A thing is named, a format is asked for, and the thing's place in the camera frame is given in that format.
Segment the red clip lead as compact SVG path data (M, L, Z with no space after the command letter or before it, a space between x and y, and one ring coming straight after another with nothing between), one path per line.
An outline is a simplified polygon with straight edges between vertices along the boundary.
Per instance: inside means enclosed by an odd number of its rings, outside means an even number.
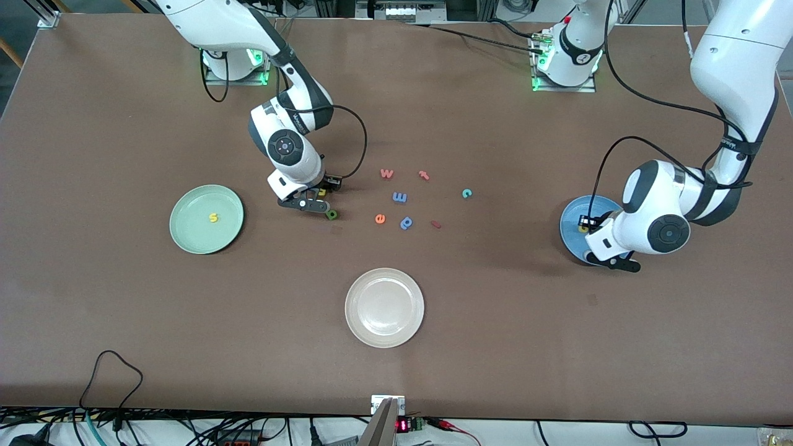
M467 430L458 428L458 426L451 423L450 421L446 421L444 419L434 418L434 417L424 417L424 421L426 424L428 424L428 426L432 426L433 428L442 430L444 432L452 432L453 434L466 435L475 442L476 446L483 446L479 438L477 438L475 435L471 434Z

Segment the aluminium profile corner post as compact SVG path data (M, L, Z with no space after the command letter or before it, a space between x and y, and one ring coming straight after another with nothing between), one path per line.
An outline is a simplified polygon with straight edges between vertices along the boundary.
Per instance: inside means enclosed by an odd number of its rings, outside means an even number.
M61 9L56 0L22 0L38 17L37 28L54 28L59 22Z

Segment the grey metal bracket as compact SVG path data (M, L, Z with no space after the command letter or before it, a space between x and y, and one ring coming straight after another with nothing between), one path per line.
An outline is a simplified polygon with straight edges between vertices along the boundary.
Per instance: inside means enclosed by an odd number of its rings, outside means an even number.
M399 418L397 399L380 404L356 446L396 446L395 423Z

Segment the blue plate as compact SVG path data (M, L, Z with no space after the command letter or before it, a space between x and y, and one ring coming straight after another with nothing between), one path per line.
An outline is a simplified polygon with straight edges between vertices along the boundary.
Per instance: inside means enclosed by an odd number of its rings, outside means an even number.
M586 234L578 231L579 215L585 214L593 218L601 216L604 212L620 210L620 205L609 198L600 195L595 196L592 206L590 206L591 199L592 196L581 196L570 201L564 208L559 221L561 240L563 240L567 250L587 265L589 263L584 260L584 254L587 249Z

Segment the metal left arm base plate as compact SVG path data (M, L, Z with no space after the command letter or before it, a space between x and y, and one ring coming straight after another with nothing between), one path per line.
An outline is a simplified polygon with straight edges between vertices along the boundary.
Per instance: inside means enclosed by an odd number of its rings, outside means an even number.
M563 28L554 26L528 38L532 89L534 91L595 92L594 73L602 56L601 48L584 51L567 45Z

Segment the wooden chair part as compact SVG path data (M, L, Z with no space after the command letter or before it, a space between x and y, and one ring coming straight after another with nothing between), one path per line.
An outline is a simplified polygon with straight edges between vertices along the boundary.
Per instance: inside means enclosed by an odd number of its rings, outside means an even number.
M22 69L24 65L24 59L18 54L12 45L6 42L3 37L0 37L0 49L6 56L20 69Z

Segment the grey control box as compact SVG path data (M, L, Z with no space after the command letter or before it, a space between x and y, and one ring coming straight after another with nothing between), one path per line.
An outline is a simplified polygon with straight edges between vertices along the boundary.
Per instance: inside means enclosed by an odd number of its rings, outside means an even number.
M354 17L430 25L447 20L445 0L356 0Z

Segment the beige plate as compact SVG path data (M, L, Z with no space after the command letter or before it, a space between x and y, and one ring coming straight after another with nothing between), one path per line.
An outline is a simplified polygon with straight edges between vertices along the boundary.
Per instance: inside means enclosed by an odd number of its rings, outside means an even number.
M410 341L424 321L424 311L418 282L394 268L376 268L359 276L344 305L351 333L373 348L395 348Z

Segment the green plate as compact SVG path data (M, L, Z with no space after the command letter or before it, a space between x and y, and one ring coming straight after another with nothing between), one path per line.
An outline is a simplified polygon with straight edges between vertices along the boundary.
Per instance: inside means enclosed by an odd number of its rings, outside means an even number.
M218 223L210 223L212 212L220 215ZM168 225L176 246L208 255L230 245L240 234L244 219L244 206L236 192L222 185L202 185L179 198Z

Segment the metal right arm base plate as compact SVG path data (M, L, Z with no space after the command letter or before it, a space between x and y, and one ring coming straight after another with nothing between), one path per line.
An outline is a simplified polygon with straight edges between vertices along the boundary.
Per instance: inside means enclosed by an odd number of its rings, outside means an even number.
M209 85L267 85L271 63L262 51L232 50L226 56L220 51L202 51Z

